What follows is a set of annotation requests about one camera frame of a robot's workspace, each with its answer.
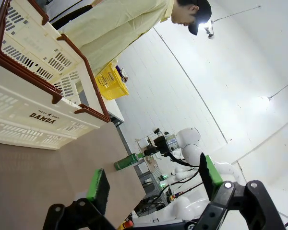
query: white plastic crate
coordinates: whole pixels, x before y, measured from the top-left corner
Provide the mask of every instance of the white plastic crate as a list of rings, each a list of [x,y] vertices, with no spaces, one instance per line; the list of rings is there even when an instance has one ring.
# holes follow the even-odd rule
[[[0,143],[58,149],[108,122],[86,58],[34,0],[8,3],[0,1]],[[90,107],[79,105],[79,83]]]

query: yellow plastic basket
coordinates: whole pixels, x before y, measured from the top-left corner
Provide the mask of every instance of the yellow plastic basket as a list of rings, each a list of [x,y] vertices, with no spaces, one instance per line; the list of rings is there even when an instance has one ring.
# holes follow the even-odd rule
[[[127,87],[121,81],[118,71],[111,63],[95,77],[95,81],[101,95],[108,100],[129,94]]]

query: baseball cap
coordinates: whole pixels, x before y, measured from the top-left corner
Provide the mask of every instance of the baseball cap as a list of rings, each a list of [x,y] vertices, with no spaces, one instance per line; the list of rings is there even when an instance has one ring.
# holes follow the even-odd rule
[[[189,31],[191,34],[197,35],[199,24],[207,23],[211,17],[211,6],[207,0],[197,0],[195,5],[199,10],[195,15],[194,23],[189,25]]]

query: hanging light cord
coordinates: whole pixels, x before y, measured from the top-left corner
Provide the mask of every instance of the hanging light cord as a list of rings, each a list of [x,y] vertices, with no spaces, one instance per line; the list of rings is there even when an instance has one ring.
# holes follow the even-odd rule
[[[277,93],[273,94],[271,97],[268,97],[270,100],[272,99],[272,97],[278,95],[283,89],[285,89],[288,86],[288,84],[286,86],[284,86],[281,90],[279,90]]]
[[[254,9],[257,9],[257,8],[260,8],[260,7],[261,7],[261,5],[259,5],[259,6],[257,6],[257,7],[254,7],[254,8],[251,8],[251,9],[248,9],[248,10],[245,10],[245,11],[241,11],[241,12],[238,12],[238,13],[231,14],[231,15],[226,16],[226,17],[224,17],[224,18],[228,18],[228,17],[234,16],[234,15],[239,14],[239,13],[244,13],[244,12],[246,12],[246,11],[251,11],[251,10],[254,10]],[[219,18],[219,19],[216,19],[216,20],[214,20],[214,21],[212,21],[212,22],[215,23],[216,21],[219,21],[219,20],[224,19],[224,18]]]

